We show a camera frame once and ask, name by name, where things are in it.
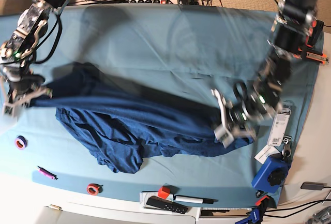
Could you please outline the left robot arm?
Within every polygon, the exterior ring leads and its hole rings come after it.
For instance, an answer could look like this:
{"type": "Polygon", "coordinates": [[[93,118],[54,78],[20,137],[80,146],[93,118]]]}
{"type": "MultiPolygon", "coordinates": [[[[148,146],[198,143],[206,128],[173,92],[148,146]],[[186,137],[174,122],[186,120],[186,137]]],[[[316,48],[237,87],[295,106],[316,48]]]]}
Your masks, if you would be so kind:
{"type": "Polygon", "coordinates": [[[270,51],[251,86],[238,82],[239,93],[233,88],[238,102],[226,101],[216,89],[221,123],[214,130],[215,138],[228,148],[235,139],[255,137],[253,123],[274,117],[281,109],[284,82],[291,75],[291,59],[300,57],[310,42],[318,37],[316,5],[318,0],[279,0],[278,13],[268,38],[270,51]]]}

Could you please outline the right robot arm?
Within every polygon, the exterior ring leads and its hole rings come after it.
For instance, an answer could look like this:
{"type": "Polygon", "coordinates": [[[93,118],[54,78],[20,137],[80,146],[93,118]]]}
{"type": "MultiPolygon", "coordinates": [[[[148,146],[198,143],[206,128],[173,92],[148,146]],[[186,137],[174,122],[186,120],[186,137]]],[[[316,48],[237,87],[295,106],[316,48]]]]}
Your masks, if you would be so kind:
{"type": "Polygon", "coordinates": [[[63,30],[61,13],[71,0],[32,1],[31,6],[21,14],[9,40],[1,46],[1,89],[5,89],[4,83],[9,85],[9,90],[4,93],[2,112],[8,117],[16,117],[18,108],[28,107],[34,98],[52,96],[52,91],[44,85],[45,78],[33,73],[29,67],[47,62],[54,54],[63,30]],[[56,17],[57,35],[48,56],[37,60],[41,38],[47,39],[49,36],[47,29],[51,13],[56,17]]]}

